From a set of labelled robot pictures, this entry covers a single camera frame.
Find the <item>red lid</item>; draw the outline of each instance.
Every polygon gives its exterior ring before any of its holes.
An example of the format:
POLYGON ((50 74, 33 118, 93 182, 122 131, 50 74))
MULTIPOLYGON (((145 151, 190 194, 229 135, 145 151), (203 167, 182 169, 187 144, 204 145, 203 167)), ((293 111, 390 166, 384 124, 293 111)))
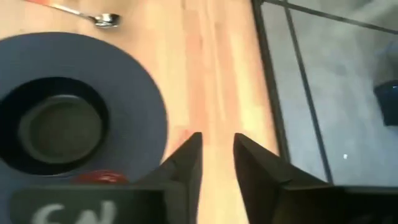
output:
POLYGON ((79 184, 127 184, 129 181, 122 174, 111 170, 97 170, 79 175, 74 182, 79 184))

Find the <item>gray floor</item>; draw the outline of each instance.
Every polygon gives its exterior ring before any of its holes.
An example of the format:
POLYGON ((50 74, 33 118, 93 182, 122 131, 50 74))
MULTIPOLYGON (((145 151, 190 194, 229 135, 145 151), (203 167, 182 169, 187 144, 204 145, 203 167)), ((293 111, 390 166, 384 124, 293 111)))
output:
POLYGON ((397 0, 289 0, 289 3, 328 14, 398 30, 397 0))
MULTIPOLYGON (((342 0, 335 2, 335 7, 326 0, 289 2, 328 8, 330 12, 356 6, 353 1, 342 0)), ((366 10, 356 13, 366 14, 366 10)), ((291 161, 325 180, 284 8, 264 3, 262 11, 291 161)), ((290 12, 334 183, 398 186, 398 128, 383 125, 373 94, 375 84, 398 78, 398 36, 290 12)), ((398 8, 380 13, 364 18, 371 24, 398 30, 398 8)))

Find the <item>bowl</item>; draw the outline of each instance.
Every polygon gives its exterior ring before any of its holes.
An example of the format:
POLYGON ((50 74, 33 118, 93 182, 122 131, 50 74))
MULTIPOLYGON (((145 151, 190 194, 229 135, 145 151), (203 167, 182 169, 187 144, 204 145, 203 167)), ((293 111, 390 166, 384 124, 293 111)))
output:
POLYGON ((0 157, 28 174, 55 175, 86 163, 106 137, 109 114, 86 83, 32 80, 0 103, 0 157))

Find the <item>spoon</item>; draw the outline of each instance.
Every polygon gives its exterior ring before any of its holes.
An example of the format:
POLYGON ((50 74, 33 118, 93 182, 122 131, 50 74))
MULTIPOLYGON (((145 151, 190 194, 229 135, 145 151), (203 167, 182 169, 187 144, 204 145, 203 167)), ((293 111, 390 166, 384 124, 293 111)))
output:
POLYGON ((96 27, 103 28, 103 29, 117 27, 120 24, 120 20, 121 20, 121 16, 119 16, 117 14, 104 13, 104 14, 100 14, 98 16, 90 16, 85 13, 79 12, 77 10, 70 9, 69 7, 51 3, 51 0, 25 0, 25 1, 41 4, 43 6, 52 7, 54 9, 59 9, 64 12, 69 12, 76 16, 80 16, 84 19, 88 19, 89 21, 93 22, 96 27))

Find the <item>wooden countertop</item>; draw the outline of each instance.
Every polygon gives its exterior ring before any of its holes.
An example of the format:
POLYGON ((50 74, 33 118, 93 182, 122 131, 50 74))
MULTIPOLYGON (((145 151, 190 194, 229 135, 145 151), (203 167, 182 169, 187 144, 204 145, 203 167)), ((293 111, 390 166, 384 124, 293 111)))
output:
POLYGON ((233 134, 277 154, 274 123, 250 0, 59 0, 81 11, 114 12, 115 30, 21 0, 0 0, 0 38, 44 31, 85 34, 116 45, 149 71, 169 119, 164 158, 201 131, 198 223, 247 223, 233 163, 233 134))

